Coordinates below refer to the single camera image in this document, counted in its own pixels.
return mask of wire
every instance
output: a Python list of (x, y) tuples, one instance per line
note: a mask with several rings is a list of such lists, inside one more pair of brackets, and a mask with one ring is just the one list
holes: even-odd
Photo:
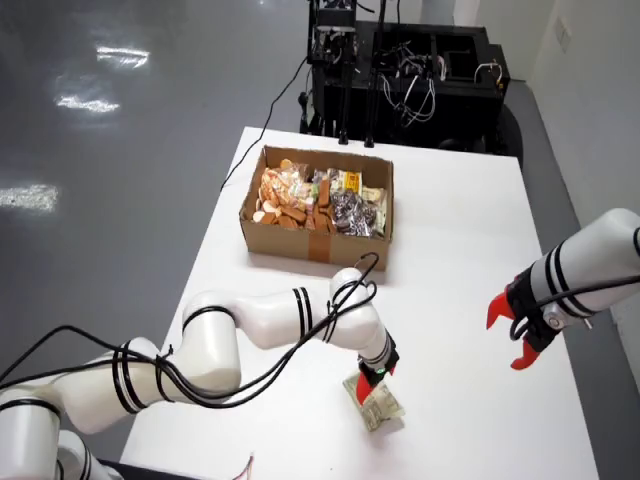
[(476, 83), (478, 81), (477, 80), (478, 72), (480, 71), (480, 69), (486, 68), (486, 67), (488, 67), (491, 71), (493, 71), (493, 67), (498, 67), (500, 69), (500, 75), (498, 75), (498, 79), (496, 80), (496, 85), (500, 84), (500, 80), (502, 80), (502, 66), (496, 62), (481, 63), (480, 65), (478, 65), (478, 68), (476, 68), (476, 71), (473, 74), (473, 82)]
[[(429, 98), (429, 96), (431, 96), (431, 111), (426, 114), (426, 116), (422, 116), (422, 109), (424, 108), (425, 104), (427, 103), (427, 100)], [(429, 90), (427, 91), (427, 94), (424, 97), (424, 100), (422, 101), (422, 105), (420, 105), (420, 110), (418, 110), (418, 113), (412, 115), (410, 112), (409, 115), (412, 117), (411, 120), (409, 121), (409, 123), (407, 123), (406, 125), (404, 125), (404, 128), (408, 128), (409, 125), (411, 125), (414, 121), (417, 121), (418, 123), (425, 123), (428, 122), (429, 120), (431, 120), (431, 118), (433, 117), (433, 114), (435, 113), (436, 110), (436, 92), (433, 86), (433, 79), (429, 79)]]
[[(411, 82), (411, 85), (409, 86), (409, 90), (407, 91), (407, 94), (405, 95), (405, 99), (404, 102), (398, 102), (398, 103), (394, 103), (393, 100), (391, 99), (391, 86), (389, 84), (389, 80), (382, 74), (380, 74), (380, 76), (382, 77), (382, 92), (384, 93), (385, 98), (387, 99), (387, 102), (389, 102), (389, 105), (391, 105), (391, 107), (393, 107), (394, 111), (400, 111), (402, 112), (402, 117), (408, 116), (411, 118), (411, 120), (409, 120), (406, 124), (402, 125), (403, 128), (407, 128), (409, 127), (414, 121), (417, 121), (418, 123), (425, 123), (428, 122), (429, 120), (431, 120), (431, 118), (433, 118), (433, 115), (435, 113), (435, 109), (436, 109), (436, 95), (435, 95), (435, 87), (434, 87), (434, 83), (433, 83), (433, 79), (429, 78), (429, 88), (427, 90), (427, 93), (422, 101), (422, 105), (420, 105), (420, 109), (417, 112), (414, 112), (411, 108), (409, 108), (406, 105), (406, 101), (409, 98), (409, 93), (411, 93), (411, 90), (418, 78), (418, 76), (415, 76), (413, 81)], [(429, 113), (422, 113), (422, 110), (424, 109), (424, 106), (427, 103), (427, 100), (429, 99), (429, 97), (432, 98), (431, 100), (431, 110), (429, 111)]]
[(404, 102), (403, 103), (407, 103), (407, 100), (409, 99), (409, 95), (411, 94), (411, 90), (413, 89), (413, 85), (416, 83), (416, 80), (418, 79), (418, 75), (416, 75), (415, 77), (413, 77), (413, 81), (411, 82), (411, 85), (409, 85), (409, 89), (407, 90), (407, 94), (404, 96)]
[[(544, 306), (558, 300), (562, 300), (563, 298), (581, 295), (583, 293), (599, 292), (601, 290), (607, 290), (609, 288), (623, 287), (625, 285), (633, 285), (636, 283), (640, 283), (640, 275), (592, 283), (584, 287), (573, 288), (543, 298), (532, 307), (532, 310), (541, 309)], [(511, 327), (509, 328), (509, 337), (514, 341), (519, 340), (530, 328), (535, 328), (535, 324), (531, 323), (528, 318), (516, 319), (511, 323)]]
[(247, 148), (247, 151), (244, 152), (244, 155), (242, 155), (242, 158), (240, 159), (240, 161), (238, 163), (236, 163), (236, 165), (231, 169), (231, 171), (229, 172), (229, 175), (227, 175), (227, 178), (224, 179), (224, 182), (222, 182), (222, 185), (220, 186), (220, 191), (222, 191), (222, 189), (224, 188), (224, 186), (227, 184), (227, 182), (229, 181), (229, 179), (231, 178), (231, 175), (233, 175), (233, 172), (236, 171), (236, 169), (242, 164), (242, 162), (244, 162), (244, 159), (247, 157), (247, 154), (249, 153), (249, 151), (258, 143), (260, 142), (260, 140), (262, 140), (262, 137), (264, 136), (264, 132), (267, 129), (267, 126), (269, 125), (269, 121), (271, 120), (271, 115), (273, 114), (273, 106), (276, 104), (276, 102), (278, 100), (280, 100), (280, 98), (282, 98), (282, 96), (285, 94), (285, 92), (287, 91), (287, 89), (291, 86), (291, 84), (295, 81), (296, 78), (298, 78), (298, 73), (300, 73), (300, 70), (302, 69), (302, 66), (304, 65), (304, 63), (307, 61), (307, 57), (305, 56), (304, 59), (302, 60), (302, 62), (300, 62), (300, 65), (298, 66), (298, 69), (296, 70), (295, 75), (293, 76), (293, 78), (291, 80), (289, 80), (289, 83), (287, 83), (287, 85), (284, 87), (284, 89), (280, 92), (280, 94), (275, 98), (275, 100), (273, 102), (271, 102), (271, 106), (269, 107), (269, 115), (267, 116), (267, 121), (264, 122), (264, 127), (262, 127), (262, 131), (260, 132), (260, 136), (258, 137), (258, 139), (253, 142), (251, 145), (249, 145), (249, 148)]
[[(275, 382), (275, 380), (278, 378), (278, 376), (282, 373), (282, 371), (284, 370), (284, 367), (287, 365), (287, 363), (291, 360), (291, 358), (293, 357), (293, 355), (295, 354), (295, 352), (305, 343), (307, 343), (309, 340), (311, 340), (313, 337), (315, 337), (320, 331), (322, 331), (322, 329), (324, 328), (328, 328), (329, 324), (331, 324), (332, 322), (337, 322), (337, 319), (342, 316), (345, 315), (346, 313), (356, 309), (356, 308), (360, 308), (361, 306), (369, 303), (377, 294), (377, 286), (374, 282), (366, 282), (365, 283), (365, 279), (367, 277), (367, 275), (373, 270), (373, 268), (375, 267), (375, 265), (378, 263), (379, 257), (376, 253), (370, 252), (368, 254), (365, 254), (361, 257), (362, 259), (365, 259), (367, 257), (373, 256), (374, 257), (374, 261), (371, 263), (371, 265), (362, 273), (362, 275), (360, 276), (360, 278), (358, 279), (358, 281), (355, 281), (352, 285), (352, 287), (349, 289), (349, 291), (346, 293), (346, 295), (342, 298), (342, 300), (338, 303), (335, 302), (335, 297), (333, 299), (333, 308), (330, 309), (329, 314), (323, 319), (321, 320), (317, 325), (315, 325), (311, 330), (309, 330), (309, 332), (307, 332), (306, 335), (304, 335), (303, 337), (300, 338), (300, 340), (293, 346), (291, 347), (281, 358), (278, 362), (276, 362), (276, 364), (271, 367), (271, 369), (269, 369), (267, 372), (265, 372), (263, 375), (257, 377), (256, 379), (252, 380), (251, 382), (249, 382), (246, 385), (243, 385), (237, 389), (234, 389), (232, 391), (229, 392), (224, 392), (224, 393), (218, 393), (218, 392), (213, 392), (207, 389), (202, 389), (199, 388), (195, 385), (193, 385), (191, 382), (189, 382), (188, 379), (186, 379), (182, 373), (177, 369), (177, 367), (171, 363), (170, 361), (166, 360), (165, 358), (161, 357), (161, 356), (157, 356), (155, 359), (148, 357), (146, 355), (143, 355), (141, 353), (129, 350), (129, 349), (125, 349), (123, 347), (117, 346), (117, 345), (112, 345), (108, 342), (105, 342), (104, 340), (99, 339), (98, 337), (82, 330), (81, 328), (75, 327), (73, 325), (62, 325), (59, 326), (57, 328), (54, 328), (52, 331), (50, 331), (49, 333), (47, 333), (46, 335), (44, 335), (40, 340), (38, 340), (33, 346), (31, 346), (25, 353), (23, 353), (15, 362), (13, 362), (13, 364), (11, 364), (11, 366), (9, 368), (7, 368), (7, 370), (5, 370), (1, 375), (0, 375), (0, 382), (2, 380), (4, 380), (16, 367), (18, 367), (27, 357), (29, 357), (31, 354), (33, 354), (38, 348), (40, 348), (45, 342), (47, 342), (49, 339), (51, 339), (53, 336), (55, 336), (56, 334), (63, 332), (63, 331), (71, 331), (73, 333), (76, 333), (94, 343), (96, 343), (97, 345), (100, 345), (101, 347), (110, 350), (112, 352), (117, 352), (117, 353), (121, 353), (122, 357), (117, 357), (116, 358), (109, 358), (109, 359), (103, 359), (100, 360), (100, 358), (98, 358), (95, 361), (92, 361), (88, 364), (85, 365), (79, 365), (79, 366), (75, 366), (75, 367), (66, 367), (66, 368), (61, 368), (61, 369), (57, 369), (57, 370), (51, 370), (48, 372), (44, 372), (44, 373), (40, 373), (40, 374), (36, 374), (36, 375), (30, 375), (27, 377), (22, 377), (19, 378), (17, 380), (13, 380), (11, 382), (7, 382), (5, 384), (0, 385), (0, 390), (2, 389), (6, 389), (24, 382), (29, 382), (29, 381), (33, 381), (33, 380), (38, 380), (38, 379), (42, 379), (42, 378), (46, 378), (46, 377), (51, 377), (54, 375), (64, 375), (64, 374), (69, 374), (69, 373), (76, 373), (76, 372), (82, 372), (82, 371), (87, 371), (87, 370), (92, 370), (95, 368), (99, 368), (99, 367), (103, 367), (103, 366), (110, 366), (113, 365), (114, 363), (123, 363), (124, 361), (128, 361), (131, 363), (144, 363), (144, 364), (151, 364), (153, 365), (156, 369), (160, 370), (162, 373), (164, 373), (175, 385), (175, 387), (180, 391), (180, 393), (182, 393), (182, 395), (187, 398), (188, 400), (192, 401), (194, 404), (196, 405), (200, 405), (206, 408), (213, 408), (213, 409), (227, 409), (227, 408), (235, 408), (238, 407), (240, 405), (243, 405), (247, 402), (249, 402), (250, 400), (256, 398), (258, 395), (260, 395), (261, 393), (263, 393), (267, 388), (269, 388), (273, 382)], [(351, 294), (356, 290), (356, 288), (358, 288), (358, 286), (363, 285), (365, 286), (365, 288), (367, 288), (368, 286), (373, 286), (373, 292), (364, 300), (360, 301), (360, 302), (356, 302), (348, 307), (342, 308), (342, 306), (344, 305), (344, 303), (347, 301), (347, 299), (351, 296)], [(255, 390), (253, 393), (247, 395), (246, 397), (235, 401), (235, 402), (229, 402), (229, 403), (218, 403), (217, 401), (223, 401), (228, 399), (229, 397), (236, 395), (240, 392), (243, 392), (245, 390), (247, 390), (248, 388), (251, 388), (255, 385), (257, 385), (258, 383), (266, 380), (269, 376), (271, 376), (271, 378), (269, 378), (269, 380), (262, 385), (260, 388), (258, 388), (257, 390)]]
[(374, 15), (376, 14), (375, 10), (370, 9), (369, 7), (365, 7), (364, 5), (362, 5), (360, 2), (356, 2), (356, 5), (358, 5), (361, 9), (363, 9), (365, 12), (369, 12), (369, 13), (373, 13)]
[(313, 70), (313, 65), (309, 67), (309, 71), (307, 72), (307, 79), (304, 81), (304, 92), (307, 96), (309, 96), (309, 77), (311, 76), (311, 70)]
[(564, 292), (551, 295), (547, 298), (543, 298), (538, 303), (536, 303), (535, 308), (542, 308), (545, 305), (561, 300), (563, 298), (567, 298), (575, 295), (581, 295), (583, 293), (599, 292), (600, 290), (607, 290), (609, 288), (623, 287), (625, 285), (633, 285), (635, 283), (640, 283), (640, 275), (634, 275), (632, 277), (623, 277), (623, 278), (617, 278), (614, 280), (605, 280), (602, 282), (592, 283), (584, 287), (566, 290)]

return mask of packaged food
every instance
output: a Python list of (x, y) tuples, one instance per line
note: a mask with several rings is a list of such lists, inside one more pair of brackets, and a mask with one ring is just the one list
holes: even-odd
[(375, 233), (384, 236), (387, 223), (387, 192), (384, 188), (362, 187), (362, 198), (376, 208)]
[(330, 168), (327, 170), (327, 174), (331, 179), (331, 193), (351, 190), (362, 196), (361, 172), (345, 172), (344, 170)]
[(312, 183), (320, 185), (323, 180), (330, 182), (329, 192), (331, 194), (351, 190), (358, 195), (362, 195), (362, 173), (345, 172), (336, 168), (329, 168), (327, 171), (316, 170), (313, 173)]
[(274, 207), (282, 205), (304, 212), (304, 202), (313, 193), (313, 185), (305, 182), (308, 166), (285, 160), (281, 165), (286, 168), (265, 169), (258, 195)]
[(387, 192), (384, 188), (370, 188), (362, 187), (362, 198), (375, 206), (379, 207), (382, 201), (386, 198)]
[(335, 226), (340, 233), (372, 237), (375, 233), (376, 207), (351, 190), (331, 196)]

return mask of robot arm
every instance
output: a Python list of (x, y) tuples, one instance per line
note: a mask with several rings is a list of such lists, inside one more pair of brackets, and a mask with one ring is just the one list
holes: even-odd
[(523, 370), (565, 327), (640, 291), (640, 217), (614, 209), (537, 260), (489, 305), (487, 328), (513, 320), (511, 339), (524, 336)]
[[(367, 303), (370, 293), (360, 281), (359, 270), (341, 270), (331, 280), (329, 301), (326, 295), (305, 288), (264, 297), (201, 293), (185, 308), (182, 344), (166, 361), (200, 391), (217, 397), (210, 403), (223, 404), (237, 393), (241, 381), (236, 329), (243, 330), (251, 342), (263, 349), (295, 343), (315, 329), (313, 338), (358, 352), (362, 372), (359, 397), (364, 401), (385, 373), (393, 370), (398, 355), (375, 308)], [(336, 321), (320, 325), (342, 300), (345, 301), (340, 311), (364, 303)], [(159, 353), (144, 338), (131, 340), (123, 347), (150, 358)], [(0, 393), (0, 406), (34, 398), (66, 413), (81, 432), (95, 433), (163, 399), (192, 403), (153, 364), (136, 362), (133, 356), (121, 352), (108, 353), (90, 363), (95, 362), (103, 363), (90, 370), (5, 390)], [(0, 409), (0, 428), (10, 428), (13, 421), (18, 421), (20, 415), (12, 415), (18, 410)]]

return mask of snack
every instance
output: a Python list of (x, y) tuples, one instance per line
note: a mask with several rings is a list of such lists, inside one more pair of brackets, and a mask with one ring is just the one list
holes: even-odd
[(376, 207), (351, 190), (332, 195), (336, 228), (345, 235), (372, 237), (375, 233)]
[(298, 228), (298, 224), (291, 217), (280, 215), (278, 217), (278, 225), (284, 228)]
[(330, 168), (327, 175), (331, 179), (331, 193), (344, 192), (351, 190), (362, 196), (362, 173), (361, 172), (345, 172)]
[(375, 231), (378, 235), (382, 235), (384, 237), (384, 227), (387, 224), (387, 197), (385, 196), (382, 199), (382, 202), (378, 207), (376, 207), (376, 221), (375, 221)]
[(271, 225), (272, 223), (276, 223), (276, 215), (274, 213), (265, 213), (262, 216), (262, 220), (260, 220), (260, 223), (264, 225)]
[(318, 206), (325, 208), (329, 206), (329, 180), (326, 178), (320, 182), (318, 187)]
[(297, 208), (282, 207), (281, 210), (284, 215), (293, 218), (298, 223), (304, 223), (304, 221), (307, 219), (307, 214), (301, 212)]
[(319, 232), (328, 232), (327, 217), (318, 211), (318, 204), (313, 207), (313, 221), (316, 224), (316, 230)]
[(313, 221), (313, 198), (309, 197), (307, 198), (307, 201), (305, 202), (305, 206), (306, 206), (306, 210), (307, 210), (307, 219), (305, 220), (304, 223), (304, 228), (306, 228), (307, 230), (315, 230), (316, 229), (316, 222)]
[(347, 378), (342, 384), (362, 416), (362, 420), (364, 420), (369, 432), (377, 430), (386, 420), (404, 416), (404, 408), (402, 408), (402, 405), (396, 400), (396, 397), (389, 391), (389, 387), (387, 387), (384, 381), (376, 385), (364, 401), (364, 404), (360, 405), (356, 395), (359, 377), (360, 372)]
[(285, 205), (304, 211), (304, 201), (311, 193), (313, 186), (306, 183), (307, 165), (292, 163), (284, 159), (281, 165), (286, 168), (266, 168), (260, 178), (258, 195), (263, 202), (271, 205)]
[(262, 208), (267, 213), (273, 213), (276, 211), (276, 207), (271, 203), (270, 200), (265, 200), (264, 203), (262, 204)]
[(362, 199), (379, 207), (387, 197), (384, 188), (362, 187)]

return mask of black power cord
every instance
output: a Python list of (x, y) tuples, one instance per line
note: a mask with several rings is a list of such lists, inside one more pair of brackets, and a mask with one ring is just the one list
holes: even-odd
[(247, 157), (249, 151), (251, 151), (251, 149), (258, 143), (260, 142), (260, 140), (262, 140), (262, 137), (264, 136), (264, 132), (267, 129), (267, 126), (269, 125), (269, 121), (271, 120), (271, 115), (273, 114), (273, 107), (276, 104), (276, 102), (278, 100), (280, 100), (282, 98), (282, 96), (285, 94), (285, 92), (287, 91), (287, 89), (291, 86), (291, 84), (295, 81), (296, 78), (298, 78), (298, 73), (300, 73), (300, 70), (302, 69), (302, 66), (305, 64), (305, 62), (307, 61), (307, 57), (305, 56), (304, 59), (302, 60), (302, 62), (300, 62), (300, 65), (298, 66), (298, 69), (296, 70), (295, 75), (293, 76), (293, 78), (291, 80), (289, 80), (289, 83), (287, 83), (284, 87), (284, 89), (280, 92), (280, 94), (275, 98), (275, 100), (273, 102), (271, 102), (271, 106), (269, 107), (269, 115), (267, 116), (267, 121), (264, 122), (264, 127), (262, 127), (262, 131), (260, 132), (260, 137), (258, 137), (258, 139), (253, 142), (249, 148), (247, 148), (247, 150), (244, 152), (244, 155), (242, 155), (242, 158), (240, 159), (240, 161), (238, 163), (235, 164), (235, 166), (231, 169), (231, 171), (229, 172), (229, 175), (227, 175), (227, 178), (224, 179), (224, 182), (222, 182), (222, 185), (220, 186), (220, 191), (222, 191), (222, 189), (224, 188), (224, 186), (227, 184), (227, 182), (229, 181), (229, 179), (231, 178), (231, 175), (233, 175), (233, 172), (236, 171), (236, 169), (242, 165), (242, 162), (244, 162), (244, 159)]
[[(157, 371), (162, 372), (163, 374), (165, 374), (172, 382), (173, 384), (176, 386), (176, 388), (180, 391), (180, 393), (182, 393), (182, 395), (184, 395), (185, 398), (189, 399), (190, 401), (192, 401), (194, 404), (196, 405), (200, 405), (202, 407), (205, 408), (212, 408), (212, 409), (227, 409), (227, 408), (235, 408), (238, 407), (240, 405), (243, 405), (247, 402), (249, 402), (250, 400), (256, 398), (258, 395), (260, 395), (261, 393), (263, 393), (267, 388), (269, 388), (273, 382), (275, 382), (275, 380), (278, 378), (278, 376), (282, 373), (282, 371), (284, 370), (284, 367), (286, 367), (287, 363), (289, 362), (289, 360), (291, 360), (291, 358), (293, 357), (293, 355), (295, 354), (295, 352), (305, 343), (307, 343), (309, 340), (311, 340), (313, 337), (315, 337), (320, 331), (322, 331), (323, 328), (329, 328), (330, 324), (332, 322), (337, 322), (338, 318), (342, 315), (345, 315), (346, 313), (355, 310), (356, 308), (360, 308), (361, 306), (369, 303), (377, 294), (377, 287), (376, 284), (373, 282), (366, 282), (365, 283), (365, 279), (367, 277), (367, 275), (369, 275), (369, 273), (373, 270), (373, 268), (375, 267), (375, 265), (378, 263), (379, 257), (377, 254), (375, 253), (368, 253), (366, 255), (363, 255), (361, 257), (361, 259), (367, 258), (367, 257), (374, 257), (374, 261), (372, 262), (372, 264), (367, 268), (367, 270), (364, 271), (364, 273), (360, 276), (360, 279), (353, 282), (353, 285), (351, 285), (351, 288), (349, 289), (349, 291), (347, 292), (347, 294), (342, 298), (342, 300), (338, 303), (335, 303), (335, 297), (334, 296), (334, 303), (333, 303), (333, 308), (330, 308), (330, 312), (329, 314), (322, 320), (320, 321), (317, 325), (315, 325), (311, 330), (309, 330), (307, 332), (306, 335), (302, 336), (300, 338), (300, 340), (293, 346), (291, 347), (281, 358), (280, 360), (278, 360), (278, 362), (276, 362), (275, 365), (273, 365), (273, 367), (271, 367), (267, 372), (265, 372), (264, 374), (260, 375), (259, 377), (255, 378), (254, 380), (252, 380), (251, 382), (237, 388), (234, 389), (232, 391), (229, 392), (223, 392), (223, 393), (219, 393), (219, 392), (213, 392), (211, 390), (207, 390), (207, 389), (203, 389), (200, 387), (197, 387), (196, 385), (192, 384), (188, 379), (186, 379), (182, 373), (177, 369), (177, 367), (172, 364), (170, 361), (166, 360), (165, 358), (161, 357), (160, 355), (156, 356), (155, 358), (151, 358), (148, 357), (146, 355), (143, 355), (141, 353), (135, 352), (135, 351), (131, 351), (127, 348), (123, 348), (120, 347), (118, 345), (113, 345), (110, 344), (108, 342), (105, 342), (104, 340), (101, 340), (100, 338), (82, 330), (81, 328), (72, 326), (72, 325), (62, 325), (60, 327), (54, 328), (53, 330), (51, 330), (49, 333), (47, 333), (46, 335), (44, 335), (40, 340), (38, 340), (33, 346), (31, 346), (25, 353), (23, 353), (15, 362), (13, 362), (11, 364), (11, 366), (9, 368), (7, 368), (7, 370), (5, 370), (1, 375), (0, 375), (0, 382), (2, 382), (15, 368), (17, 368), (27, 357), (29, 357), (31, 354), (33, 354), (38, 348), (40, 348), (44, 343), (46, 343), (49, 339), (51, 339), (53, 336), (55, 336), (56, 334), (63, 332), (63, 331), (70, 331), (73, 333), (76, 333), (77, 335), (80, 335), (81, 337), (84, 337), (92, 342), (94, 342), (95, 344), (109, 350), (112, 352), (117, 352), (117, 353), (121, 353), (122, 355), (120, 357), (116, 356), (116, 358), (108, 358), (108, 359), (103, 359), (103, 360), (96, 360), (94, 362), (90, 362), (88, 364), (85, 365), (79, 365), (79, 366), (75, 366), (75, 367), (66, 367), (66, 368), (60, 368), (60, 369), (56, 369), (56, 370), (50, 370), (48, 372), (43, 372), (43, 373), (39, 373), (36, 375), (30, 375), (30, 376), (26, 376), (26, 377), (22, 377), (16, 380), (12, 380), (10, 382), (6, 382), (2, 385), (0, 385), (0, 390), (6, 389), (6, 388), (10, 388), (13, 387), (15, 385), (24, 383), (24, 382), (29, 382), (29, 381), (33, 381), (33, 380), (38, 380), (38, 379), (42, 379), (45, 377), (50, 377), (50, 376), (54, 376), (54, 375), (63, 375), (63, 374), (69, 374), (69, 373), (76, 373), (76, 372), (82, 372), (82, 371), (87, 371), (87, 370), (92, 370), (95, 368), (99, 368), (99, 367), (106, 367), (106, 366), (113, 366), (114, 362), (117, 363), (124, 363), (124, 362), (128, 362), (128, 363), (144, 363), (144, 364), (150, 364), (153, 365)], [(344, 309), (342, 309), (342, 306), (344, 305), (344, 303), (347, 301), (347, 299), (351, 296), (351, 294), (355, 291), (356, 288), (358, 288), (358, 286), (363, 285), (365, 286), (365, 288), (367, 288), (368, 286), (373, 286), (373, 292), (364, 300), (357, 302), (353, 305), (350, 305)], [(253, 393), (247, 395), (246, 397), (234, 401), (234, 402), (229, 402), (229, 403), (219, 403), (222, 400), (225, 400), (233, 395), (236, 395), (238, 393), (241, 393), (261, 382), (263, 382), (264, 380), (266, 380), (267, 378), (269, 378), (269, 380), (266, 381), (266, 383), (264, 383), (260, 388), (258, 388), (257, 390), (255, 390)]]
[(583, 293), (599, 292), (600, 290), (607, 290), (609, 288), (624, 287), (625, 285), (633, 285), (634, 283), (640, 283), (640, 275), (633, 275), (631, 277), (622, 277), (613, 280), (604, 280), (602, 282), (591, 283), (584, 287), (566, 290), (564, 292), (551, 295), (547, 298), (543, 298), (538, 303), (536, 303), (536, 308), (542, 308), (545, 305), (570, 296), (581, 295)]
[(361, 9), (363, 9), (365, 12), (369, 12), (369, 13), (373, 13), (374, 15), (376, 14), (375, 10), (370, 9), (369, 7), (365, 7), (364, 5), (362, 5), (360, 2), (356, 2), (356, 5), (358, 5)]
[[(604, 280), (602, 282), (595, 282), (584, 287), (573, 288), (564, 292), (556, 293), (543, 298), (535, 304), (534, 309), (541, 309), (550, 303), (562, 300), (563, 298), (581, 295), (583, 293), (599, 292), (601, 290), (607, 290), (609, 288), (624, 287), (625, 285), (633, 285), (640, 283), (640, 275), (633, 275), (631, 277), (616, 278), (613, 280)], [(509, 328), (509, 336), (511, 340), (520, 340), (522, 336), (529, 330), (531, 323), (526, 318), (516, 319), (511, 323)]]

